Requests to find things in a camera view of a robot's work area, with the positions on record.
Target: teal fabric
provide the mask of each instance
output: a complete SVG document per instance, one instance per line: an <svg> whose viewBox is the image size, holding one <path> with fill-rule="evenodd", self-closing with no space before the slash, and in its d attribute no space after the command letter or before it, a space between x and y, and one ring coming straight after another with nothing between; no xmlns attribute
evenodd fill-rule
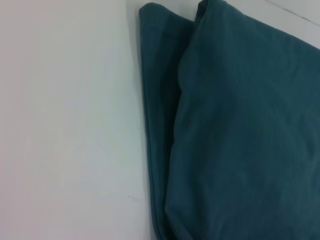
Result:
<svg viewBox="0 0 320 240"><path fill-rule="evenodd" d="M140 20L157 238L320 239L320 50L222 0Z"/></svg>

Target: white surface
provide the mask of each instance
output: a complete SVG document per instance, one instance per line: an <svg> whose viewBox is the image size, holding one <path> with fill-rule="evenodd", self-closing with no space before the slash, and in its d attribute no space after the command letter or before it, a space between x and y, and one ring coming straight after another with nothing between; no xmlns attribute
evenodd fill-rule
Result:
<svg viewBox="0 0 320 240"><path fill-rule="evenodd" d="M0 1L0 239L149 240L136 14L144 0ZM196 0L158 0L192 19ZM244 13L320 47L264 0Z"/></svg>
<svg viewBox="0 0 320 240"><path fill-rule="evenodd" d="M320 26L320 1L319 0L269 0L271 3L291 11L298 16Z"/></svg>

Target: folded fabric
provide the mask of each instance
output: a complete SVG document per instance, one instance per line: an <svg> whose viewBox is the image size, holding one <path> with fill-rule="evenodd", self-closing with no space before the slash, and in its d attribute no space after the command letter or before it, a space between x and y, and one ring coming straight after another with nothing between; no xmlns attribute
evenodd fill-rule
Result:
<svg viewBox="0 0 320 240"><path fill-rule="evenodd" d="M222 0L140 22L157 238L320 239L320 50Z"/></svg>

